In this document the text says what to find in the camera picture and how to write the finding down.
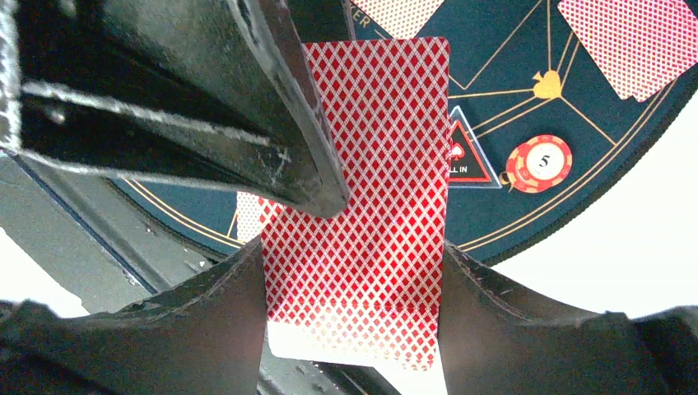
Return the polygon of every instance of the curved gold border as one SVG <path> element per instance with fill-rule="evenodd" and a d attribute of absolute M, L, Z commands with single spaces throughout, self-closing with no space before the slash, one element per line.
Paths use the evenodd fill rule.
<path fill-rule="evenodd" d="M 144 185 L 139 183 L 136 180 L 133 179 L 125 179 L 124 182 L 128 184 L 131 188 L 133 188 L 134 191 L 136 191 L 139 195 L 141 195 L 144 199 L 146 199 L 150 204 L 155 206 L 156 208 L 160 209 L 162 212 L 164 212 L 167 216 L 172 218 L 173 220 L 179 222 L 181 225 L 186 226 L 190 230 L 193 230 L 200 235 L 206 236 L 209 239 L 213 239 L 219 243 L 223 243 L 225 245 L 234 247 L 234 248 L 241 248 L 244 243 L 241 242 L 240 240 L 234 239 L 228 235 L 224 235 L 222 233 L 216 232 L 213 229 L 207 228 L 204 225 L 201 225 L 200 223 L 196 222 L 195 220 L 192 220 L 188 216 L 182 214 L 181 212 L 175 210 L 173 207 L 162 201 L 157 195 L 155 195 L 153 192 L 151 192 L 148 188 L 146 188 Z"/>
<path fill-rule="evenodd" d="M 552 60 L 551 60 L 551 38 L 550 38 L 550 0 L 547 1 L 547 23 L 548 23 L 548 67 L 551 68 L 552 66 Z M 478 73 L 473 77 L 473 79 L 466 85 L 463 86 L 460 84 L 460 82 L 456 81 L 452 76 L 449 76 L 449 78 L 456 83 L 456 85 L 463 89 L 464 91 L 470 87 L 470 85 L 479 77 L 479 75 L 482 73 L 482 71 L 489 65 L 489 63 L 492 61 L 493 58 L 496 57 L 496 55 L 504 48 L 504 46 L 509 42 L 509 40 L 516 34 L 516 32 L 519 30 L 519 28 L 525 23 L 525 21 L 533 14 L 533 11 L 536 10 L 540 5 L 542 4 L 542 0 L 539 0 L 533 8 L 528 12 L 526 17 L 519 23 L 516 28 L 514 28 L 514 31 L 511 32 L 511 34 L 505 39 L 505 41 L 501 44 L 501 46 L 492 54 L 492 56 L 488 59 L 488 61 L 482 66 L 482 68 L 478 71 Z M 379 36 L 385 37 L 378 32 L 377 30 L 375 31 Z M 567 43 L 565 44 L 565 51 L 561 56 L 560 59 L 560 64 L 558 64 L 558 69 L 561 67 L 562 62 L 565 58 L 565 55 L 567 53 L 567 49 L 570 45 L 570 42 L 573 37 L 573 32 L 570 32 L 570 36 L 567 38 Z M 576 49 L 579 47 L 579 43 L 575 46 L 575 52 Z M 568 66 L 568 72 L 565 73 L 565 79 L 567 77 L 567 74 L 569 73 L 569 68 L 571 64 Z M 626 133 L 623 135 L 623 137 L 616 142 L 613 147 L 604 155 L 594 166 L 592 166 L 586 173 L 584 173 L 581 177 L 579 177 L 577 180 L 575 180 L 570 186 L 568 186 L 565 190 L 562 192 L 558 193 L 555 197 L 551 198 L 547 202 L 543 203 L 541 206 L 539 206 L 537 209 L 529 212 L 526 216 L 522 216 L 516 221 L 513 221 L 509 223 L 506 226 L 503 226 L 499 228 L 498 230 L 495 230 L 491 232 L 488 235 L 484 235 L 478 239 L 471 240 L 467 243 L 460 244 L 458 247 L 462 249 L 464 252 L 472 251 L 474 249 L 478 249 L 484 245 L 487 245 L 489 243 L 495 242 L 498 239 L 501 239 L 507 235 L 511 235 L 515 231 L 523 228 L 524 226 L 532 223 L 533 221 L 537 220 L 541 216 L 544 216 L 560 204 L 562 204 L 564 201 L 566 201 L 568 198 L 572 197 L 575 193 L 577 193 L 581 188 L 583 188 L 586 184 L 588 184 L 591 180 L 593 180 L 601 171 L 603 171 L 608 165 L 610 165 L 611 162 L 625 149 L 625 147 L 632 142 L 637 134 L 644 128 L 645 124 L 653 117 L 654 112 L 658 109 L 658 107 L 664 102 L 668 94 L 673 90 L 673 87 L 676 85 L 676 81 L 674 81 L 669 87 L 664 88 L 660 92 L 658 92 L 657 95 L 653 98 L 652 102 L 644 109 L 644 112 L 638 117 L 638 119 L 635 121 L 635 123 L 626 131 Z M 161 199 L 159 199 L 153 192 L 148 190 L 146 187 L 144 187 L 142 184 L 140 184 L 138 181 L 133 181 L 133 180 L 124 180 L 131 188 L 133 188 L 137 193 L 139 193 L 141 196 L 143 196 L 148 202 L 150 202 L 153 206 L 157 207 L 161 211 L 163 211 L 166 215 L 174 219 L 175 221 L 179 222 L 181 225 L 186 226 L 190 230 L 193 230 L 200 235 L 204 235 L 208 237 L 209 239 L 213 239 L 215 241 L 218 241 L 219 243 L 223 243 L 225 245 L 229 245 L 234 248 L 240 248 L 242 245 L 244 245 L 243 242 L 233 239 L 230 237 L 230 230 L 232 229 L 233 223 L 235 222 L 235 215 L 233 217 L 233 222 L 230 224 L 230 229 L 228 235 L 224 235 L 222 233 L 216 232 L 214 230 L 211 230 L 207 228 L 206 226 L 192 220 L 191 218 L 185 216 L 184 214 L 180 213 L 179 211 L 176 211 L 174 208 L 170 207 L 167 205 L 167 203 L 163 202 Z"/>
<path fill-rule="evenodd" d="M 549 201 L 545 202 L 542 204 L 539 208 L 536 210 L 531 211 L 528 213 L 526 216 L 523 216 L 519 218 L 518 220 L 508 224 L 507 226 L 504 226 L 502 228 L 499 228 L 498 230 L 495 230 L 494 232 L 491 232 L 488 235 L 484 235 L 479 239 L 475 239 L 472 241 L 469 241 L 464 244 L 460 244 L 458 247 L 462 249 L 462 251 L 467 252 L 471 251 L 473 249 L 477 249 L 485 244 L 489 244 L 493 241 L 496 241 L 498 239 L 501 239 L 502 237 L 505 237 L 506 235 L 510 235 L 516 230 L 521 229 L 522 227 L 530 224 L 531 222 L 535 221 L 536 219 L 540 218 L 541 216 L 545 215 L 548 213 L 550 210 L 554 209 L 561 203 L 563 203 L 565 200 L 567 200 L 569 197 L 571 197 L 573 194 L 577 193 L 584 185 L 588 184 L 589 181 L 594 179 L 598 173 L 600 173 L 606 166 L 608 166 L 615 158 L 618 156 L 623 149 L 637 136 L 637 133 L 644 128 L 645 124 L 652 118 L 654 115 L 654 112 L 659 108 L 659 106 L 664 102 L 664 100 L 667 98 L 667 95 L 669 92 L 672 91 L 673 87 L 676 85 L 676 81 L 674 81 L 669 88 L 664 88 L 663 93 L 660 91 L 652 100 L 652 102 L 647 106 L 647 108 L 644 109 L 644 112 L 638 117 L 638 119 L 635 121 L 635 123 L 627 130 L 626 134 L 623 135 L 621 140 L 613 146 L 611 150 L 609 150 L 606 155 L 604 155 L 594 166 L 591 167 L 591 169 L 587 170 L 586 173 L 584 173 L 581 177 L 579 177 L 576 181 L 574 181 L 569 187 L 567 187 L 564 191 L 558 193 L 555 197 L 550 199 Z M 647 115 L 647 117 L 640 123 L 640 120 Z M 572 188 L 575 188 L 574 191 L 571 193 L 568 193 Z"/>

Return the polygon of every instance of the gold line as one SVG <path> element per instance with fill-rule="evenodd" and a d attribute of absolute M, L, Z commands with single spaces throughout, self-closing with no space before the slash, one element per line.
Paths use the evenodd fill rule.
<path fill-rule="evenodd" d="M 649 116 L 648 116 L 648 117 L 645 119 L 645 121 L 635 130 L 635 132 L 633 133 L 633 135 L 632 135 L 627 141 L 624 141 L 624 142 L 623 142 L 623 145 L 622 145 L 620 148 L 617 148 L 615 154 L 613 154 L 609 160 L 607 160 L 605 163 L 603 163 L 603 165 L 601 165 L 601 163 L 604 162 L 604 161 L 612 154 L 613 149 L 609 150 L 609 151 L 606 153 L 606 155 L 604 155 L 604 156 L 596 163 L 596 165 L 594 165 L 594 167 L 592 167 L 591 169 L 587 170 L 587 172 L 584 173 L 581 177 L 579 177 L 579 179 L 577 179 L 577 181 L 574 181 L 569 187 L 565 188 L 565 190 L 563 190 L 562 192 L 558 193 L 555 197 L 551 198 L 551 199 L 550 199 L 549 201 L 547 201 L 545 204 L 541 205 L 538 209 L 536 209 L 536 210 L 534 210 L 534 211 L 528 213 L 526 216 L 522 216 L 522 217 L 519 218 L 518 220 L 516 220 L 516 221 L 514 221 L 514 222 L 512 222 L 512 223 L 510 223 L 510 224 L 508 224 L 508 225 L 505 226 L 505 227 L 500 228 L 499 230 L 495 230 L 494 232 L 491 232 L 491 233 L 488 234 L 488 235 L 484 235 L 484 236 L 482 236 L 482 237 L 480 237 L 480 238 L 478 238 L 478 239 L 471 240 L 471 241 L 469 241 L 469 242 L 467 242 L 467 243 L 460 244 L 458 247 L 459 247 L 460 249 L 465 248 L 465 247 L 469 246 L 470 244 L 477 243 L 478 241 L 483 240 L 483 239 L 487 239 L 487 238 L 489 238 L 490 236 L 492 236 L 492 235 L 494 235 L 494 234 L 496 234 L 496 233 L 502 231 L 502 230 L 505 229 L 505 228 L 510 228 L 511 226 L 516 225 L 516 224 L 518 224 L 518 223 L 521 222 L 521 221 L 525 221 L 527 218 L 529 218 L 530 216 L 532 216 L 536 211 L 543 209 L 544 207 L 550 205 L 552 202 L 554 202 L 554 201 L 555 201 L 556 199 L 558 199 L 559 197 L 565 195 L 568 191 L 570 191 L 572 188 L 574 188 L 575 185 L 577 185 L 582 179 L 584 179 L 584 178 L 587 177 L 589 174 L 591 174 L 591 173 L 594 171 L 595 168 L 597 168 L 597 167 L 599 167 L 599 166 L 601 165 L 601 168 L 599 169 L 599 171 L 605 169 L 606 166 L 608 166 L 608 164 L 611 163 L 611 161 L 612 161 L 613 159 L 615 159 L 615 157 L 618 156 L 618 154 L 620 154 L 620 153 L 622 152 L 622 150 L 627 146 L 627 144 L 629 144 L 629 143 L 632 141 L 632 139 L 635 138 L 635 135 L 636 135 L 640 130 L 642 130 L 642 128 L 645 126 L 645 124 L 647 124 L 647 122 L 652 118 L 652 115 L 654 115 L 654 112 L 655 112 L 655 111 L 659 108 L 659 106 L 664 102 L 664 100 L 667 98 L 667 95 L 669 94 L 669 92 L 672 91 L 672 89 L 673 89 L 673 87 L 674 87 L 675 85 L 676 85 L 676 81 L 674 81 L 674 83 L 672 83 L 672 85 L 669 87 L 669 89 L 663 94 L 662 99 L 657 103 L 656 106 L 654 106 L 654 103 L 657 101 L 657 99 L 659 98 L 660 95 L 657 94 L 657 95 L 654 97 L 654 99 L 652 99 L 652 102 L 649 103 L 649 105 L 644 109 L 643 113 L 640 114 L 640 116 L 639 116 L 638 119 L 635 121 L 635 123 L 633 123 L 633 125 L 630 126 L 630 128 L 628 128 L 628 130 L 627 130 L 626 133 L 623 135 L 623 137 L 621 138 L 620 141 L 624 141 L 624 140 L 626 139 L 626 137 L 628 137 L 628 135 L 629 135 L 629 134 L 632 132 L 632 130 L 635 128 L 635 126 L 638 125 L 638 123 L 640 122 L 640 120 L 647 114 L 648 111 L 650 111 L 650 109 L 652 109 L 652 111 L 650 112 Z M 587 179 L 586 181 L 584 181 L 584 184 L 587 184 L 587 183 L 588 183 L 589 181 L 591 181 L 592 179 L 593 179 L 593 178 Z M 548 209 L 546 209 L 546 210 L 543 212 L 543 214 L 548 213 L 550 210 L 552 210 L 553 208 L 555 208 L 555 207 L 557 207 L 558 205 L 560 205 L 561 203 L 563 203 L 569 196 L 570 196 L 570 195 L 568 195 L 568 196 L 565 197 L 564 199 L 560 200 L 559 202 L 556 202 L 552 207 L 549 207 Z M 489 243 L 491 243 L 491 242 L 493 242 L 493 241 L 496 241 L 496 240 L 498 240 L 498 239 L 501 239 L 502 237 L 504 237 L 504 236 L 506 236 L 506 235 L 510 235 L 511 233 L 515 232 L 516 230 L 520 229 L 521 227 L 523 227 L 523 226 L 525 226 L 525 225 L 527 225 L 527 224 L 530 224 L 532 221 L 535 221 L 538 217 L 539 217 L 539 216 L 536 216 L 535 218 L 531 219 L 530 221 L 525 222 L 524 224 L 522 224 L 522 225 L 520 225 L 519 227 L 517 227 L 515 230 L 510 230 L 510 231 L 504 233 L 503 235 L 500 235 L 500 236 L 497 236 L 497 237 L 494 238 L 494 239 L 491 239 L 491 240 L 482 242 L 482 243 L 480 243 L 480 244 L 478 244 L 478 245 L 475 245 L 475 246 L 473 246 L 473 247 L 470 247 L 470 248 L 468 248 L 468 249 L 465 249 L 464 251 L 467 252 L 467 251 L 470 251 L 470 250 L 479 248 L 479 247 L 481 247 L 482 245 L 489 244 Z"/>
<path fill-rule="evenodd" d="M 664 99 L 666 99 L 666 97 L 667 97 L 667 95 L 669 94 L 669 92 L 673 89 L 673 85 L 674 85 L 674 84 L 672 84 L 671 88 L 670 88 L 668 91 L 666 91 L 666 93 L 664 93 L 664 96 L 662 97 L 662 100 L 659 101 L 659 103 L 657 104 L 657 106 L 654 107 L 654 109 L 652 110 L 652 112 L 649 113 L 649 116 L 648 116 L 648 117 L 643 121 L 643 123 L 635 130 L 635 132 L 633 132 L 633 135 L 632 135 L 627 141 L 625 141 L 625 142 L 623 143 L 623 146 L 622 146 L 621 148 L 619 148 L 619 149 L 616 151 L 616 153 L 611 157 L 611 159 L 608 160 L 607 163 L 604 164 L 604 166 L 602 166 L 600 169 L 597 169 L 597 170 L 594 172 L 594 174 L 592 174 L 592 176 L 591 176 L 589 179 L 586 179 L 581 185 L 579 185 L 577 188 L 575 188 L 575 190 L 572 191 L 572 193 L 570 193 L 570 196 L 571 196 L 572 194 L 574 194 L 574 193 L 577 193 L 581 188 L 584 187 L 584 185 L 588 184 L 592 179 L 594 179 L 594 177 L 596 177 L 603 169 L 606 168 L 606 166 L 608 165 L 608 163 L 611 162 L 611 160 L 615 159 L 616 156 L 618 156 L 618 154 L 620 154 L 620 153 L 623 151 L 623 149 L 625 149 L 625 147 L 626 147 L 628 144 L 630 144 L 630 142 L 635 138 L 635 136 L 637 135 L 637 133 L 640 132 L 640 130 L 642 130 L 642 128 L 644 128 L 645 124 L 647 124 L 647 122 L 652 118 L 652 115 L 654 115 L 654 112 L 659 108 L 659 106 L 662 104 L 662 102 L 664 101 Z M 583 177 L 585 177 L 587 174 L 589 174 L 592 170 L 593 170 L 593 169 L 590 169 Z M 575 185 L 576 185 L 576 183 L 570 185 L 570 186 L 569 186 L 565 191 L 563 191 L 562 193 L 567 192 L 568 190 L 570 190 L 571 188 L 573 188 Z M 552 201 L 552 200 L 558 198 L 562 193 L 558 194 L 557 196 L 555 196 L 555 197 L 554 197 L 553 199 L 551 199 L 550 201 Z M 547 208 L 544 212 L 538 214 L 538 215 L 535 216 L 534 218 L 531 218 L 530 220 L 528 220 L 527 222 L 525 222 L 525 223 L 523 223 L 523 224 L 517 226 L 516 228 L 514 228 L 514 229 L 512 229 L 512 230 L 509 230 L 508 232 L 506 232 L 506 233 L 504 233 L 504 234 L 502 234 L 502 235 L 499 235 L 499 236 L 495 237 L 494 239 L 488 240 L 488 241 L 486 241 L 486 242 L 483 242 L 483 243 L 480 243 L 480 244 L 478 244 L 478 245 L 472 246 L 472 247 L 470 247 L 470 248 L 468 248 L 468 249 L 465 249 L 464 252 L 467 252 L 467 251 L 476 249 L 476 248 L 478 248 L 478 247 L 481 247 L 482 245 L 489 244 L 489 243 L 491 243 L 491 242 L 493 242 L 493 241 L 497 241 L 498 239 L 501 239 L 502 237 L 505 237 L 506 235 L 510 235 L 510 234 L 514 233 L 516 230 L 519 230 L 519 229 L 523 228 L 524 226 L 530 224 L 531 222 L 537 220 L 537 219 L 540 218 L 541 216 L 544 216 L 544 215 L 547 214 L 550 210 L 554 209 L 555 207 L 557 207 L 558 205 L 560 205 L 560 204 L 561 204 L 562 202 L 564 202 L 565 200 L 566 200 L 566 198 L 560 200 L 559 202 L 557 202 L 557 203 L 556 203 L 555 205 L 553 205 L 552 207 Z"/>
<path fill-rule="evenodd" d="M 480 137 L 482 137 L 482 136 L 486 136 L 487 134 L 489 134 L 489 133 L 491 133 L 491 132 L 494 132 L 495 130 L 501 128 L 502 126 L 505 126 L 506 124 L 512 123 L 512 122 L 515 121 L 516 119 L 519 119 L 519 118 L 523 117 L 524 115 L 530 113 L 531 111 L 534 111 L 535 109 L 538 109 L 538 108 L 540 108 L 540 107 L 543 107 L 544 105 L 550 103 L 550 102 L 553 101 L 553 100 L 554 100 L 554 99 L 548 99 L 548 100 L 546 100 L 546 101 L 544 101 L 544 102 L 542 102 L 542 103 L 540 103 L 540 104 L 538 104 L 538 105 L 536 105 L 536 106 L 534 106 L 534 107 L 531 107 L 530 109 L 527 109 L 527 110 L 524 111 L 523 113 L 521 113 L 521 114 L 519 114 L 519 115 L 516 115 L 515 117 L 510 118 L 510 119 L 504 121 L 503 123 L 500 123 L 499 125 L 497 125 L 497 126 L 491 128 L 491 129 L 487 129 L 485 132 L 482 132 L 482 133 L 478 134 L 478 135 L 477 135 L 477 138 L 480 138 Z"/>
<path fill-rule="evenodd" d="M 188 216 L 186 216 L 186 215 L 182 214 L 181 212 L 175 210 L 173 207 L 171 207 L 171 206 L 169 206 L 167 203 L 163 202 L 162 199 L 160 199 L 157 195 L 155 195 L 153 192 L 151 192 L 150 189 L 146 188 L 143 184 L 139 183 L 139 182 L 136 181 L 135 179 L 132 179 L 131 182 L 133 182 L 133 183 L 135 183 L 136 185 L 138 185 L 138 187 L 140 187 L 140 189 L 141 189 L 143 192 L 145 192 L 145 193 L 147 193 L 148 195 L 150 195 L 153 199 L 155 199 L 156 201 L 158 201 L 163 207 L 166 207 L 169 211 L 172 211 L 172 213 L 174 213 L 176 216 L 180 217 L 183 221 L 187 221 L 187 222 L 189 222 L 190 224 L 192 224 L 192 225 L 194 225 L 194 226 L 197 226 L 197 227 L 201 228 L 202 230 L 206 230 L 206 231 L 208 231 L 208 232 L 213 233 L 214 235 L 218 235 L 218 236 L 220 236 L 220 237 L 224 237 L 224 238 L 226 238 L 226 239 L 235 241 L 235 242 L 237 242 L 237 243 L 242 243 L 241 241 L 239 241 L 239 240 L 237 240 L 237 239 L 233 239 L 232 237 L 228 237 L 228 236 L 226 236 L 226 235 L 224 235 L 224 234 L 222 234 L 222 233 L 216 232 L 216 231 L 213 230 L 213 229 L 207 228 L 206 226 L 199 224 L 198 222 L 192 220 L 192 219 L 189 218 Z"/>
<path fill-rule="evenodd" d="M 455 82 L 456 85 L 458 85 L 458 87 L 459 87 L 460 89 L 462 89 L 462 90 L 465 91 L 465 86 L 462 86 L 462 85 L 460 84 L 460 82 L 456 81 L 456 79 L 453 78 L 450 74 L 449 74 L 449 78 L 451 79 L 451 81 Z"/>
<path fill-rule="evenodd" d="M 562 99 L 562 101 L 565 102 L 566 105 L 569 105 L 570 108 L 572 108 L 580 117 L 584 118 L 585 121 L 587 121 L 591 126 L 593 126 L 593 128 L 596 129 L 597 132 L 601 133 L 601 134 L 606 138 L 606 140 L 608 140 L 608 141 L 609 141 L 611 144 L 613 144 L 614 146 L 616 145 L 616 142 L 614 142 L 603 130 L 601 130 L 601 128 L 600 128 L 599 126 L 597 126 L 596 123 L 594 123 L 591 119 L 589 119 L 589 117 L 587 117 L 586 115 L 584 115 L 581 111 L 579 111 L 579 109 L 577 109 L 576 107 L 574 107 L 574 106 L 572 105 L 572 103 L 570 103 L 570 102 L 569 102 L 567 99 L 565 99 L 564 97 L 561 97 L 561 99 Z"/>
<path fill-rule="evenodd" d="M 581 41 L 577 40 L 577 45 L 575 45 L 575 51 L 572 52 L 572 58 L 570 58 L 570 62 L 567 64 L 567 70 L 565 70 L 565 77 L 562 79 L 560 89 L 565 87 L 565 83 L 567 82 L 567 76 L 570 75 L 570 69 L 572 68 L 572 63 L 575 62 L 575 57 L 577 56 L 577 49 L 579 49 L 579 44 L 581 44 Z"/>
<path fill-rule="evenodd" d="M 230 228 L 228 228 L 228 235 L 227 237 L 230 237 L 230 233 L 233 231 L 233 225 L 235 223 L 235 220 L 238 219 L 238 207 L 235 207 L 235 214 L 233 214 L 233 221 L 230 222 Z"/>
<path fill-rule="evenodd" d="M 570 48 L 570 43 L 572 42 L 572 35 L 574 34 L 574 31 L 570 32 L 570 35 L 567 37 L 567 44 L 565 44 L 565 50 L 562 51 L 562 56 L 560 56 L 560 62 L 557 64 L 557 73 L 560 74 L 560 67 L 562 67 L 562 62 L 565 61 L 565 55 L 567 55 L 567 49 Z"/>
<path fill-rule="evenodd" d="M 550 32 L 550 1 L 547 0 L 547 69 L 552 70 L 552 33 Z"/>
<path fill-rule="evenodd" d="M 204 233 L 204 232 L 202 232 L 202 231 L 200 231 L 200 230 L 194 228 L 193 226 L 191 226 L 191 225 L 187 224 L 186 222 L 180 220 L 179 218 L 173 216 L 173 215 L 170 214 L 167 210 L 164 210 L 164 209 L 163 209 L 162 207 L 160 207 L 160 205 L 158 205 L 156 202 L 153 202 L 143 191 L 140 190 L 140 188 L 137 188 L 135 185 L 131 184 L 131 181 L 129 181 L 129 180 L 127 180 L 127 179 L 124 179 L 123 181 L 125 181 L 126 184 L 130 185 L 131 188 L 133 188 L 134 191 L 136 191 L 139 195 L 143 196 L 143 198 L 145 198 L 145 199 L 146 199 L 148 202 L 150 202 L 153 206 L 159 208 L 159 209 L 162 210 L 165 214 L 167 214 L 168 216 L 170 216 L 170 218 L 172 218 L 173 220 L 179 222 L 180 224 L 182 224 L 182 225 L 188 227 L 189 229 L 191 229 L 191 230 L 193 230 L 193 231 L 199 233 L 200 235 L 204 235 L 204 236 L 208 237 L 209 239 L 213 239 L 213 240 L 215 240 L 215 241 L 217 241 L 217 242 L 219 242 L 219 243 L 223 243 L 223 244 L 225 244 L 225 245 L 229 245 L 229 246 L 235 247 L 235 248 L 237 248 L 237 249 L 239 249 L 240 247 L 242 247 L 242 245 L 244 245 L 244 244 L 242 244 L 242 245 L 232 244 L 229 240 L 219 239 L 219 238 L 217 238 L 217 237 L 214 236 L 214 235 L 206 234 L 206 233 Z"/>
<path fill-rule="evenodd" d="M 507 109 L 507 110 L 505 110 L 505 111 L 502 111 L 501 113 L 495 115 L 494 117 L 489 118 L 487 121 L 482 122 L 482 123 L 480 123 L 479 125 L 476 125 L 474 128 L 472 128 L 472 130 L 475 131 L 475 130 L 477 130 L 478 128 L 481 128 L 482 126 L 484 126 L 484 125 L 486 125 L 486 124 L 488 124 L 488 123 L 494 121 L 495 119 L 501 117 L 502 115 L 507 115 L 508 113 L 514 111 L 514 110 L 517 109 L 518 107 L 521 107 L 522 105 L 525 105 L 525 104 L 527 104 L 527 103 L 530 103 L 532 100 L 535 100 L 535 99 L 536 99 L 536 96 L 531 96 L 530 98 L 528 98 L 528 99 L 522 101 L 521 103 L 518 103 L 518 104 L 515 105 L 514 107 L 512 107 L 512 108 L 510 108 L 510 109 Z"/>
<path fill-rule="evenodd" d="M 464 97 L 480 97 L 480 96 L 494 96 L 494 95 L 510 95 L 512 93 L 523 93 L 523 92 L 533 92 L 533 89 L 513 89 L 511 91 L 495 91 L 495 92 L 484 92 L 484 93 L 470 93 L 467 95 L 455 95 L 449 96 L 449 99 L 462 99 Z"/>
<path fill-rule="evenodd" d="M 514 35 L 516 34 L 516 32 L 519 31 L 519 29 L 521 28 L 521 26 L 524 25 L 524 23 L 526 22 L 526 20 L 528 19 L 528 17 L 531 16 L 531 14 L 533 14 L 533 12 L 536 11 L 536 8 L 538 8 L 538 6 L 541 5 L 541 2 L 542 2 L 542 1 L 543 1 L 543 0 L 538 0 L 538 2 L 536 3 L 536 5 L 533 6 L 533 8 L 531 8 L 531 11 L 529 11 L 528 14 L 526 14 L 526 16 L 523 18 L 523 20 L 514 28 L 514 30 L 513 30 L 513 31 L 511 32 L 511 34 L 509 35 L 509 37 L 507 37 L 507 38 L 504 40 L 504 42 L 500 45 L 500 47 L 492 54 L 492 56 L 490 56 L 490 58 L 487 60 L 487 62 L 482 66 L 482 68 L 480 69 L 480 71 L 477 72 L 477 74 L 475 74 L 475 76 L 472 78 L 472 80 L 470 80 L 470 82 L 465 86 L 465 88 L 463 88 L 464 91 L 465 91 L 467 88 L 469 88 L 470 85 L 473 84 L 473 82 L 475 82 L 475 80 L 480 76 L 480 74 L 482 74 L 483 71 L 485 71 L 485 67 L 489 66 L 489 64 L 492 62 L 492 60 L 495 58 L 495 56 L 497 56 L 497 55 L 499 54 L 499 52 L 504 48 L 504 46 L 506 45 L 506 43 L 508 43 L 509 40 L 511 40 L 511 38 L 514 37 Z"/>

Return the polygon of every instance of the red diamond pattern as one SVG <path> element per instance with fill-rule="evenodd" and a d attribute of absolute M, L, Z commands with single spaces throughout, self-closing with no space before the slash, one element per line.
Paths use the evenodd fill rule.
<path fill-rule="evenodd" d="M 645 101 L 698 62 L 683 0 L 563 0 L 560 12 L 622 98 Z"/>
<path fill-rule="evenodd" d="M 431 18 L 444 0 L 354 0 L 380 27 L 395 39 L 411 39 Z M 399 63 L 408 62 L 402 59 Z"/>
<path fill-rule="evenodd" d="M 306 55 L 351 199 L 329 220 L 260 200 L 268 318 L 334 355 L 428 369 L 451 147 L 448 42 L 307 44 Z"/>

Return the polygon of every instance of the poker chip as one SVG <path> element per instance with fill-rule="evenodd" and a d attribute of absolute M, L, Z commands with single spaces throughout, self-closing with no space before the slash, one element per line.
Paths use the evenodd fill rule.
<path fill-rule="evenodd" d="M 561 183 L 572 170 L 572 151 L 559 137 L 541 135 L 517 146 L 506 161 L 507 178 L 524 193 L 540 193 Z"/>

